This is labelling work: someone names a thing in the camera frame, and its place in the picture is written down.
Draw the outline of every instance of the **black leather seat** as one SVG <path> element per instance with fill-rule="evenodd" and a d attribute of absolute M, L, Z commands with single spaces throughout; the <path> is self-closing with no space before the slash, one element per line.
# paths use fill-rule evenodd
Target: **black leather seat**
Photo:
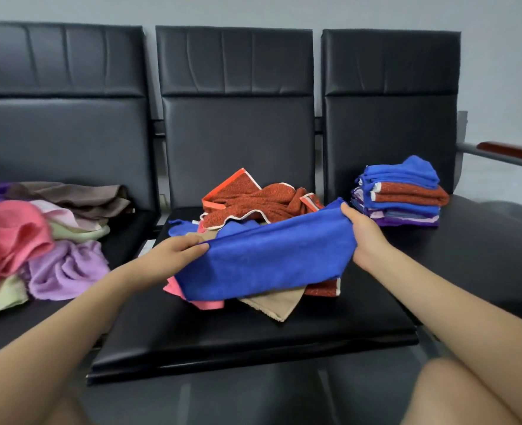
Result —
<path fill-rule="evenodd" d="M 326 200 L 366 165 L 419 155 L 454 191 L 460 35 L 325 30 Z M 522 318 L 522 222 L 453 195 L 437 229 L 385 228 L 392 244 L 452 283 Z"/>
<path fill-rule="evenodd" d="M 0 182 L 126 185 L 137 212 L 101 239 L 111 268 L 158 219 L 141 27 L 0 22 Z M 0 312 L 0 348 L 67 301 Z"/>
<path fill-rule="evenodd" d="M 265 186 L 314 190 L 312 32 L 158 27 L 172 219 L 245 167 Z M 168 237 L 166 224 L 157 242 Z M 304 297 L 278 323 L 229 300 L 201 312 L 155 287 L 130 301 L 91 383 L 296 360 L 417 342 L 412 321 L 350 265 L 338 299 Z"/>

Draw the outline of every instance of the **hand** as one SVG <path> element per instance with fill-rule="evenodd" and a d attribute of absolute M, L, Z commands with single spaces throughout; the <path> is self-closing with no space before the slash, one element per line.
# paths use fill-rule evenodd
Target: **hand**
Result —
<path fill-rule="evenodd" d="M 359 213 L 346 203 L 341 205 L 341 212 L 353 223 L 353 233 L 357 241 L 353 262 L 365 271 L 371 271 L 377 258 L 384 255 L 392 246 L 371 218 Z"/>
<path fill-rule="evenodd" d="M 135 285 L 132 288 L 144 290 L 156 283 L 166 283 L 166 279 L 208 251 L 210 245 L 201 241 L 200 236 L 170 237 L 126 264 L 130 265 L 130 280 Z"/>

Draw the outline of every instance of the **forearm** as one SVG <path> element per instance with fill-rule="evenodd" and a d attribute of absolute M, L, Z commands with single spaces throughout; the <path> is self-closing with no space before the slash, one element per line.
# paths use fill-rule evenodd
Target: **forearm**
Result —
<path fill-rule="evenodd" d="M 395 248 L 371 274 L 522 420 L 522 320 L 449 283 Z"/>
<path fill-rule="evenodd" d="M 0 425 L 38 424 L 130 295 L 120 267 L 0 351 Z"/>

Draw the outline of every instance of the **gray wall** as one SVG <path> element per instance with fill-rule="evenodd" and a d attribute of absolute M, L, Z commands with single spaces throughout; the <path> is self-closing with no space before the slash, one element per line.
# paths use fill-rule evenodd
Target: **gray wall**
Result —
<path fill-rule="evenodd" d="M 143 25 L 155 89 L 157 24 L 312 28 L 318 114 L 322 28 L 461 31 L 466 141 L 522 144 L 522 0 L 0 0 L 0 20 Z M 457 192 L 522 203 L 522 168 L 466 157 Z"/>

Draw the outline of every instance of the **light green towel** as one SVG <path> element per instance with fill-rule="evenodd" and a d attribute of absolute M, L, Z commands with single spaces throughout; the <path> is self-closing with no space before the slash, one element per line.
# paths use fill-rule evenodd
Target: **light green towel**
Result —
<path fill-rule="evenodd" d="M 109 234 L 109 226 L 104 225 L 101 229 L 95 231 L 75 232 L 64 225 L 56 222 L 48 222 L 52 229 L 52 238 L 55 240 L 70 240 L 74 243 L 85 243 L 89 240 L 99 240 L 103 236 Z"/>
<path fill-rule="evenodd" d="M 0 311 L 26 303 L 27 288 L 19 276 L 13 274 L 0 280 Z"/>

